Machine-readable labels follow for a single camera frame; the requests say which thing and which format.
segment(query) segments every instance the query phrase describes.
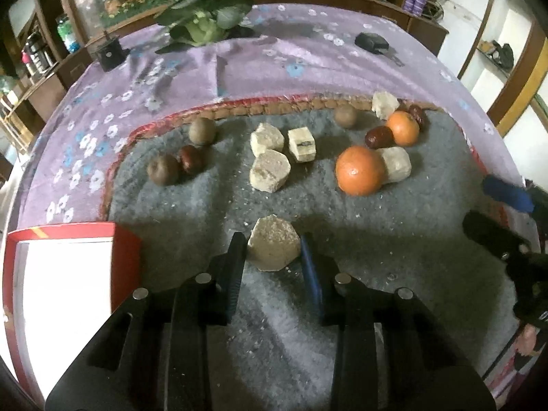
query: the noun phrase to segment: metal screw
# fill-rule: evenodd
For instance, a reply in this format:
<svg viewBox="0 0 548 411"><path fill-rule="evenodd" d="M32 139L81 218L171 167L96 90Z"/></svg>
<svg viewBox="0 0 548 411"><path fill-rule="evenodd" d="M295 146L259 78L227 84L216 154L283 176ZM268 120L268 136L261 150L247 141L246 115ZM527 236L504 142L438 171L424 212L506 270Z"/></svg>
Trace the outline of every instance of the metal screw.
<svg viewBox="0 0 548 411"><path fill-rule="evenodd" d="M347 273L341 272L335 275L335 282L337 284L349 284L350 281L352 281L352 277Z"/></svg>
<svg viewBox="0 0 548 411"><path fill-rule="evenodd" d="M137 288L133 291L133 298L136 300L143 300L149 296L149 291L144 287Z"/></svg>
<svg viewBox="0 0 548 411"><path fill-rule="evenodd" d="M398 289L398 296L402 300L410 300L413 298L413 291L407 287L402 287L401 289Z"/></svg>
<svg viewBox="0 0 548 411"><path fill-rule="evenodd" d="M194 281L196 281L198 284L207 284L212 280L211 275L207 272L202 272L196 275L196 278L194 278Z"/></svg>

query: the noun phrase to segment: orange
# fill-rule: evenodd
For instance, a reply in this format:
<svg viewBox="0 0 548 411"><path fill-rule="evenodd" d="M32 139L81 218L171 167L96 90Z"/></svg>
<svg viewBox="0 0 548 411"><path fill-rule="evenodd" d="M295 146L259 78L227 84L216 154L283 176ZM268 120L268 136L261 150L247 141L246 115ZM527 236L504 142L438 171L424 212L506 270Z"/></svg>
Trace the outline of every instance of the orange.
<svg viewBox="0 0 548 411"><path fill-rule="evenodd" d="M366 196L381 187L386 167L376 151L354 145L337 158L335 175L339 188L347 195Z"/></svg>
<svg viewBox="0 0 548 411"><path fill-rule="evenodd" d="M405 111L394 111L386 126L392 130L394 141L400 147L413 145L419 138L419 124Z"/></svg>

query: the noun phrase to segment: gray mat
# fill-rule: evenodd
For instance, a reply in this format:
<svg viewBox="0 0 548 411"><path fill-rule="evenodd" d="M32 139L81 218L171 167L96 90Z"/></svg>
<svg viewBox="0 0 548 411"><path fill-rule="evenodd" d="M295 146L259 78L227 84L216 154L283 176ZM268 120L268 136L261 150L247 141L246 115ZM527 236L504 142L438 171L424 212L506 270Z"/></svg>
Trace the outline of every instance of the gray mat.
<svg viewBox="0 0 548 411"><path fill-rule="evenodd" d="M116 177L110 220L143 239L143 285L160 291L203 270L234 231L249 235L258 218L276 214L298 233L311 231L321 252L369 287L413 289L482 373L516 328L513 288L504 267L461 231L469 209L488 205L465 140L450 117L428 116L429 133L408 149L410 178L363 198L341 193L334 165L378 124L372 114L351 132L332 122L330 110L223 120L207 170L157 187L147 162L188 143L181 127L136 144ZM317 146L312 163L293 165L290 157L289 180L273 194L249 185L249 134L265 121L286 137L307 125ZM232 324L208 332L215 410L328 409L336 330L317 326L304 304L298 261L277 273L246 265Z"/></svg>

